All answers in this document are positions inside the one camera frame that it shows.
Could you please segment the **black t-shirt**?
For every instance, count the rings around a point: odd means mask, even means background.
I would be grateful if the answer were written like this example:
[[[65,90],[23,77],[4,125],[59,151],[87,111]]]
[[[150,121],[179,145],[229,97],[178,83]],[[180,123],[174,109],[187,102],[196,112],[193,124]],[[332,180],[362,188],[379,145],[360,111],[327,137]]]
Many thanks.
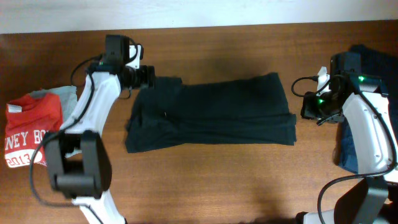
[[[293,146],[296,120],[277,73],[198,85],[158,77],[138,93],[124,143],[128,153],[181,144]]]

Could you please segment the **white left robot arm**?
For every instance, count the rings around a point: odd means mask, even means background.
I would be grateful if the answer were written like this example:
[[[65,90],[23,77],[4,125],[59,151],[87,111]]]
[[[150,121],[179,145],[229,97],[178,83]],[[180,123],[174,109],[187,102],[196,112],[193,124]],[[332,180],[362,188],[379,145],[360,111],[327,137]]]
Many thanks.
[[[89,223],[126,223],[110,192],[112,167],[101,135],[114,102],[123,90],[152,88],[153,66],[141,65],[144,48],[125,35],[107,35],[105,51],[89,59],[83,92],[59,131],[43,141],[47,173],[54,191],[78,207]]]

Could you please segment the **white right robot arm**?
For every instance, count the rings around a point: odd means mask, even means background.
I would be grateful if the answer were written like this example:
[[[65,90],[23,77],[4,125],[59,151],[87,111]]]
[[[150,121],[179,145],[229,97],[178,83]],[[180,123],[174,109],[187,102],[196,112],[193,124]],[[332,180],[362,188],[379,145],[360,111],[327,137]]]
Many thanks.
[[[331,57],[312,80],[315,92],[302,95],[300,115],[317,125],[347,121],[356,151],[356,174],[327,183],[317,198],[317,212],[302,212],[297,223],[397,223],[397,141],[389,117],[387,87],[379,76],[361,70],[361,56]],[[322,210],[326,190],[345,180],[358,183],[331,210]]]

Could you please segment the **navy blue t-shirt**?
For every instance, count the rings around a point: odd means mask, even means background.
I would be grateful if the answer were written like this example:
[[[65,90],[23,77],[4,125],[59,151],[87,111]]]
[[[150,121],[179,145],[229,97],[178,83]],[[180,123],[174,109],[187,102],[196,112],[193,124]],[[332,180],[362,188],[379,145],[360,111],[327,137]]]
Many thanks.
[[[397,135],[397,57],[370,49],[365,45],[354,45],[350,52],[361,55],[361,70],[367,75],[379,76],[387,82],[389,94],[389,116]],[[338,166],[348,172],[358,173],[358,162],[351,129],[347,120],[339,125],[340,158]]]

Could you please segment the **grey folded t-shirt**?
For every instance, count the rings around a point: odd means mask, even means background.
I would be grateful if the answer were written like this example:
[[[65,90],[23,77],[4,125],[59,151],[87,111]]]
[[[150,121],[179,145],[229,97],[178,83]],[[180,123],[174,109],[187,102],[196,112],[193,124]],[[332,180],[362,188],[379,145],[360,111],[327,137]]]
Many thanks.
[[[44,139],[44,134],[57,132],[62,124],[71,115],[77,104],[75,86],[62,86],[49,90],[33,91],[27,95],[34,104],[35,111],[31,115],[32,124],[29,131],[30,146],[36,149]]]

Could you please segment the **red printed t-shirt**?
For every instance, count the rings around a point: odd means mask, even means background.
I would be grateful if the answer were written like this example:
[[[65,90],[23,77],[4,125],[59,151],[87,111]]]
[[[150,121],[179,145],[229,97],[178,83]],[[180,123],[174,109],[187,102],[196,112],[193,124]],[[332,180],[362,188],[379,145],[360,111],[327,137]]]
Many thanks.
[[[29,94],[6,104],[4,158],[10,168],[28,166],[33,152],[47,132],[57,132],[63,123],[60,97]]]

